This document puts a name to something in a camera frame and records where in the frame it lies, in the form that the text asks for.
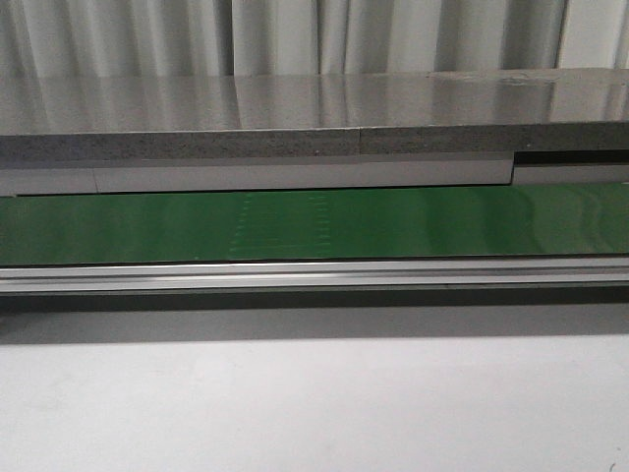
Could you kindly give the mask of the green conveyor belt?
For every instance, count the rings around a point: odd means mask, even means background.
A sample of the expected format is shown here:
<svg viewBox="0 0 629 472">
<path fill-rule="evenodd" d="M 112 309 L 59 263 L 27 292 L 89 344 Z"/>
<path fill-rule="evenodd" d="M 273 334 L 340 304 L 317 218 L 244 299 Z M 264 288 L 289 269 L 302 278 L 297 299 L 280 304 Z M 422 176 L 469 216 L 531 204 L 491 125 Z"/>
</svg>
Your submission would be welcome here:
<svg viewBox="0 0 629 472">
<path fill-rule="evenodd" d="M 609 255 L 624 184 L 5 198 L 3 266 Z"/>
</svg>

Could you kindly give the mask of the grey stone counter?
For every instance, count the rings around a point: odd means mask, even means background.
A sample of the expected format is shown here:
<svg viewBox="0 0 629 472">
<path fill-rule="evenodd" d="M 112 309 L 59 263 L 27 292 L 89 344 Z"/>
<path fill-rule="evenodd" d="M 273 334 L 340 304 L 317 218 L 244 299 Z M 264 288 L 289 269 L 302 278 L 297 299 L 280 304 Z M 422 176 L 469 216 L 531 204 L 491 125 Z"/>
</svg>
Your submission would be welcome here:
<svg viewBox="0 0 629 472">
<path fill-rule="evenodd" d="M 624 182 L 628 74 L 5 79 L 5 196 Z"/>
</svg>

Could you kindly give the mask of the white curtain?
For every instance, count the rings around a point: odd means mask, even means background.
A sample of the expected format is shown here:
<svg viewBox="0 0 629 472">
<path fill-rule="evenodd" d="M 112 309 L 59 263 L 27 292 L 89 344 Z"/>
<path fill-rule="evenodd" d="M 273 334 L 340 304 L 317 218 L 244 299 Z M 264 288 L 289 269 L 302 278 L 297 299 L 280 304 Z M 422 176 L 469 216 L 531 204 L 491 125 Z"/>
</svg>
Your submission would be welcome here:
<svg viewBox="0 0 629 472">
<path fill-rule="evenodd" d="M 5 1 L 5 77 L 628 64 L 624 1 Z"/>
</svg>

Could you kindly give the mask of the aluminium conveyor frame rail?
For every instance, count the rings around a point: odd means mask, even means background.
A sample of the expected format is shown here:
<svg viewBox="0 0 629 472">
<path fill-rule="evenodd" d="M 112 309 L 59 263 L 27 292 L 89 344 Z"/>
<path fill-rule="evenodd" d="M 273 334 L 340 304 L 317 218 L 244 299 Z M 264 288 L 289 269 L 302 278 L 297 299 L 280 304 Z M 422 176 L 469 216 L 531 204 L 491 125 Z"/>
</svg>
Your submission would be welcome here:
<svg viewBox="0 0 629 472">
<path fill-rule="evenodd" d="M 628 259 L 464 258 L 353 262 L 8 267 L 4 294 L 195 289 L 432 287 L 526 283 L 609 283 L 628 279 Z"/>
</svg>

